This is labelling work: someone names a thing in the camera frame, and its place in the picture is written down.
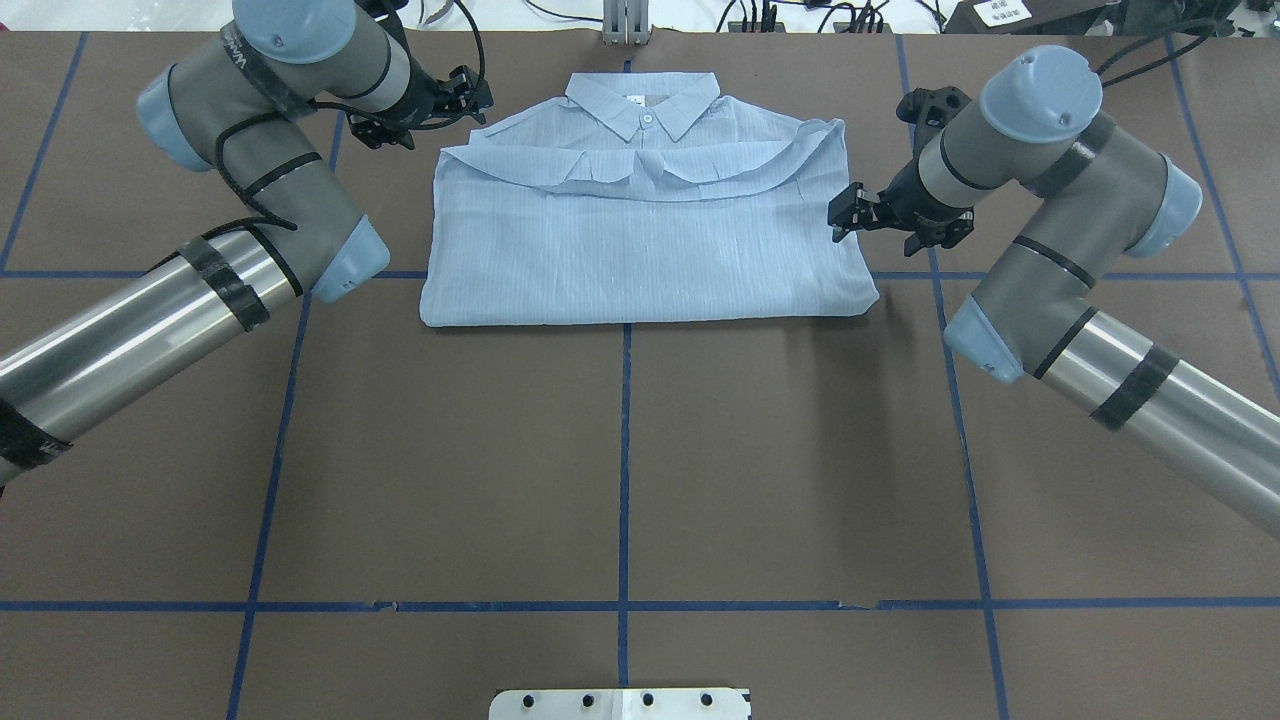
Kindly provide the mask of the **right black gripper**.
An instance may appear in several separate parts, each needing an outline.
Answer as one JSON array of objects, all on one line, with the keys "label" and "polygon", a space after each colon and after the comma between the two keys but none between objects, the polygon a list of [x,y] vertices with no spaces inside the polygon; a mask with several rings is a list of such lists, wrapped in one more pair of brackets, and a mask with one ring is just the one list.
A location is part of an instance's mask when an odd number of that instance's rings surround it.
[{"label": "right black gripper", "polygon": [[973,208],[952,208],[925,188],[918,164],[906,164],[879,192],[851,183],[828,204],[832,242],[841,243],[856,231],[887,227],[908,232],[904,251],[954,249],[974,231]]}]

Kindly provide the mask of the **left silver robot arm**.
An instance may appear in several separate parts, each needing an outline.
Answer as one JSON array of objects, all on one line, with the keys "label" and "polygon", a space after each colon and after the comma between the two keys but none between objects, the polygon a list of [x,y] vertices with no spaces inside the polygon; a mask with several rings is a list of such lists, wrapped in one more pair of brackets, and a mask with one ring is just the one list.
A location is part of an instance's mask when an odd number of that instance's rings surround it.
[{"label": "left silver robot arm", "polygon": [[433,73],[399,1],[236,1],[230,19],[136,99],[152,145],[215,174],[241,214],[183,236],[147,270],[3,355],[3,480],[79,438],[297,299],[333,302],[390,250],[301,128],[334,111],[369,149],[492,108],[477,22],[472,64]]}]

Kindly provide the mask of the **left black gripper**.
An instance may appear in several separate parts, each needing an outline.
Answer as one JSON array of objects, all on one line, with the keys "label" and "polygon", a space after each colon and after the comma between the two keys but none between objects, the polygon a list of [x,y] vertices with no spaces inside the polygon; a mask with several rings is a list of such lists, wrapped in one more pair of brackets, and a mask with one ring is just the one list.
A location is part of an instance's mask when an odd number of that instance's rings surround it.
[{"label": "left black gripper", "polygon": [[493,96],[484,73],[467,65],[456,67],[447,79],[430,76],[421,65],[410,67],[410,82],[396,104],[396,124],[402,128],[425,126],[429,120],[456,118],[486,126]]}]

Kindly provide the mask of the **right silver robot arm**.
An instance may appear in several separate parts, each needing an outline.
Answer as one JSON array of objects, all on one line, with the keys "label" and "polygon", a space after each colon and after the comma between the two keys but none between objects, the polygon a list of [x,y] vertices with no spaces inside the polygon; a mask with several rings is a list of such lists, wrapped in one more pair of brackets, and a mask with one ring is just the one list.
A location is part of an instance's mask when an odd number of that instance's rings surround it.
[{"label": "right silver robot arm", "polygon": [[1009,183],[1039,200],[945,328],[956,354],[1011,383],[1043,382],[1270,536],[1279,525],[1277,418],[1101,311],[1089,292],[1123,256],[1184,234],[1201,186],[1105,113],[1088,60],[1046,44],[975,97],[915,88],[896,114],[911,159],[877,193],[852,183],[827,209],[832,240],[904,231],[904,255],[952,249],[980,201]]}]

